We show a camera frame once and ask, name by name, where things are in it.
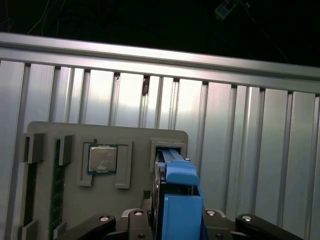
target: corrugated metal wall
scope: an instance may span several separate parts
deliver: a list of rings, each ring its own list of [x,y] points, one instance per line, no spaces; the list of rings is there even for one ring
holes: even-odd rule
[[[31,121],[50,121],[183,130],[206,208],[320,239],[317,95],[159,76],[143,95],[143,82],[141,74],[1,61],[1,221],[19,223],[16,139]],[[7,206],[12,167],[16,201]]]

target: cable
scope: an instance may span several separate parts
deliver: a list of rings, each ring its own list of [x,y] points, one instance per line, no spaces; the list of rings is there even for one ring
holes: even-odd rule
[[[248,16],[250,17],[251,21],[255,24],[258,25],[256,20],[252,17],[251,13],[249,12],[247,6],[240,0],[239,3],[243,6],[245,12],[248,14]],[[275,48],[279,51],[279,53],[283,56],[283,58],[285,59],[285,61],[289,64],[289,60],[286,57],[286,55],[282,52],[282,50],[278,47],[278,45],[271,39],[271,37],[269,37],[269,35],[260,27],[260,32],[262,32],[262,34],[264,34],[266,36],[267,39],[269,39],[269,41],[275,46]]]
[[[66,4],[67,0],[64,0],[62,5],[61,5],[61,8],[60,8],[60,11],[58,12],[58,15],[62,12],[62,10],[64,9],[65,7],[65,4]],[[55,36],[58,37],[58,33],[59,33],[59,18],[56,20],[56,31],[55,31]]]
[[[75,16],[72,16],[73,19],[67,19],[66,21],[63,22],[63,26],[69,26],[70,24],[74,24],[75,26],[72,28],[74,32],[77,32],[78,35],[75,39],[80,40],[81,39],[81,33],[84,29],[84,24],[83,24],[83,19],[75,18]]]
[[[110,10],[107,12],[105,10],[105,18],[104,18],[104,26],[107,27],[108,24],[110,24],[111,20],[114,20],[114,18],[117,16],[117,11],[119,10],[119,7],[123,1],[117,0],[115,1],[112,6],[109,8]]]
[[[30,33],[35,29],[35,27],[36,27],[39,23],[41,23],[42,19],[44,19],[45,15],[46,15],[46,12],[47,12],[47,9],[48,9],[48,6],[49,6],[49,3],[50,3],[50,0],[47,0],[41,18],[35,23],[35,25],[33,25],[33,27],[32,27],[26,34],[30,34]]]
[[[208,4],[208,1],[206,0],[202,0],[202,4],[203,4],[203,8],[204,8],[204,16],[205,16],[205,23],[207,25],[207,31],[205,34],[205,46],[207,48],[207,50],[209,51],[209,53],[211,53],[212,51],[212,47],[211,47],[211,39],[212,39],[212,34],[214,35],[214,39],[218,39],[222,42],[224,42],[225,44],[227,44],[229,46],[229,48],[231,50],[234,50],[236,48],[236,45],[229,41],[226,37],[223,36],[223,34],[219,31],[217,31],[215,29],[214,23],[216,22],[215,18],[213,18],[210,15],[210,12],[208,9],[210,9],[211,7]]]
[[[14,24],[14,21],[12,20],[12,18],[8,18],[8,19],[6,19],[6,20],[4,20],[4,21],[2,21],[1,23],[0,23],[0,27],[3,25],[3,24],[5,24],[6,22],[8,22],[9,24],[9,29],[12,27],[12,25]]]
[[[86,16],[86,15],[82,15],[79,13],[60,13],[57,18],[52,22],[52,27],[50,27],[50,29],[54,29],[53,25],[55,23],[57,23],[57,21],[63,21],[63,27],[66,27],[70,24],[76,23],[77,26],[81,26],[80,27],[80,31],[84,30],[84,24],[90,24],[90,25],[95,25],[97,27],[100,27],[99,32],[100,33],[105,33],[105,30],[103,28],[102,25],[97,24],[97,21],[95,19],[93,19],[92,17]]]
[[[2,24],[8,22],[8,28],[7,28],[7,32],[10,32],[10,29],[12,27],[12,25],[14,24],[14,21],[9,17],[9,7],[8,7],[8,0],[5,0],[5,11],[6,11],[6,20],[4,20]]]
[[[51,5],[51,7],[48,9],[48,11],[46,11],[46,13],[45,13],[45,16],[44,16],[44,19],[43,19],[43,23],[42,23],[42,28],[41,28],[41,36],[44,35],[44,27],[45,27],[45,24],[46,24],[46,19],[47,19],[48,13],[50,12],[50,10],[55,6],[55,4],[58,1],[59,0],[55,0],[54,3]]]
[[[119,1],[117,1],[114,6],[113,6],[113,10],[116,9],[118,7]],[[75,14],[75,8],[85,8],[86,13],[90,12],[90,16],[79,16],[79,14]],[[65,18],[65,17],[75,17],[75,15],[77,15],[76,17],[80,17],[80,21],[82,22],[93,22],[96,26],[99,26],[100,28],[102,28],[102,31],[104,33],[106,33],[106,28],[108,27],[108,24],[110,24],[111,20],[112,22],[118,23],[120,25],[125,25],[125,26],[129,26],[131,28],[134,29],[138,29],[141,31],[145,31],[147,33],[153,34],[155,36],[157,36],[159,39],[163,40],[163,36],[161,36],[160,34],[158,34],[157,32],[152,31],[151,29],[138,25],[135,22],[132,21],[126,21],[120,17],[114,16],[112,17],[112,11],[110,14],[108,14],[106,16],[105,19],[103,19],[103,16],[105,16],[106,14],[102,14],[99,10],[93,8],[92,6],[85,4],[85,3],[71,3],[68,4],[66,6],[63,7],[63,9],[61,9],[60,13],[57,15],[56,19],[53,21],[53,24],[58,23],[60,18]]]

